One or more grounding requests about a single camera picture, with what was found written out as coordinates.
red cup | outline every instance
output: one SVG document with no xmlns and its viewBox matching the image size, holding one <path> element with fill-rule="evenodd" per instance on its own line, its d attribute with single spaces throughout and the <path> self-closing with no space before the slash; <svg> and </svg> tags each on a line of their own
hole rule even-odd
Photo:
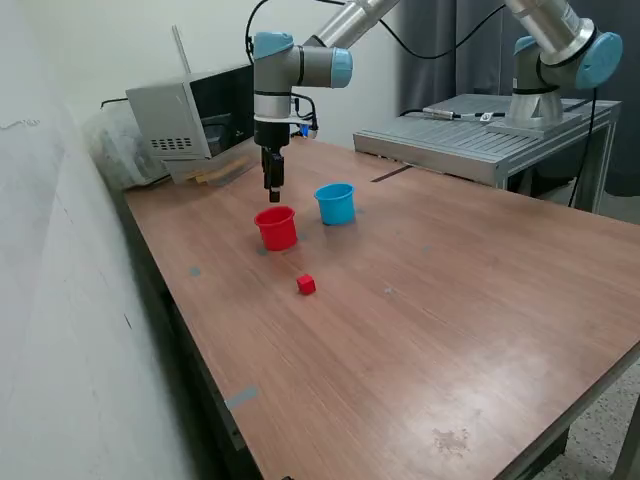
<svg viewBox="0 0 640 480">
<path fill-rule="evenodd" d="M 293 216 L 296 212 L 289 207 L 273 207 L 256 216 L 256 225 L 260 228 L 264 248 L 279 252 L 298 243 L 296 225 Z"/>
</svg>

plastic bag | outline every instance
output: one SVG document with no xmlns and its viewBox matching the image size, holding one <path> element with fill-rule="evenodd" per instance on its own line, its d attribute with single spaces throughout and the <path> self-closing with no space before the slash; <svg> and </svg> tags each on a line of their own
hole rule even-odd
<svg viewBox="0 0 640 480">
<path fill-rule="evenodd" d="M 129 102 L 110 103 L 83 128 L 89 154 L 111 188 L 144 186 L 168 175 L 152 160 Z"/>
</svg>

gray curtain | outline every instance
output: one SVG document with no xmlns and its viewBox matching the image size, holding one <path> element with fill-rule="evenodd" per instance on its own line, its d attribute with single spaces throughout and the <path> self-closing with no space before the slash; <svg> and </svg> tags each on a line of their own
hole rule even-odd
<svg viewBox="0 0 640 480">
<path fill-rule="evenodd" d="M 416 52 L 432 55 L 455 45 L 502 0 L 403 0 L 400 36 Z M 640 95 L 634 88 L 640 58 L 640 29 L 634 28 L 640 6 L 633 0 L 574 0 L 579 15 L 594 19 L 602 31 L 622 35 L 625 54 L 616 75 L 599 89 L 601 99 L 624 102 L 618 126 L 607 191 L 640 195 L 640 162 L 634 137 L 640 138 L 634 112 Z M 494 16 L 454 55 L 430 61 L 402 54 L 400 103 L 403 109 L 424 107 L 462 93 L 509 95 L 513 78 L 513 46 L 526 35 L 508 10 Z M 565 97 L 590 98 L 585 91 L 566 90 Z M 566 155 L 579 155 L 580 149 Z M 575 164 L 575 159 L 568 161 Z"/>
</svg>

plastic cup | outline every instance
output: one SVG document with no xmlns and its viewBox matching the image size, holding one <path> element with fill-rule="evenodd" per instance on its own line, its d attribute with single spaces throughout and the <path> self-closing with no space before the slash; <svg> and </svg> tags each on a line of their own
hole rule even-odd
<svg viewBox="0 0 640 480">
<path fill-rule="evenodd" d="M 293 223 L 295 214 L 292 208 L 282 206 L 269 208 L 256 216 L 255 222 L 260 228 L 264 248 L 279 252 L 298 242 L 296 225 Z"/>
<path fill-rule="evenodd" d="M 348 183 L 332 183 L 319 189 L 316 200 L 320 205 L 320 216 L 325 225 L 344 225 L 356 217 L 353 204 L 355 188 Z"/>
</svg>

floor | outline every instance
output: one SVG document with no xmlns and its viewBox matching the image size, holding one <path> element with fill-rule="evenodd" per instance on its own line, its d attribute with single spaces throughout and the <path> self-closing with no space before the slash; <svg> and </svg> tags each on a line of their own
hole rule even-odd
<svg viewBox="0 0 640 480">
<path fill-rule="evenodd" d="M 565 204 L 570 189 L 549 200 Z M 600 214 L 640 224 L 640 197 L 606 195 Z M 640 393 L 640 362 L 631 367 L 571 427 L 567 452 L 549 465 L 536 480 L 606 480 L 613 473 L 631 414 Z"/>
</svg>

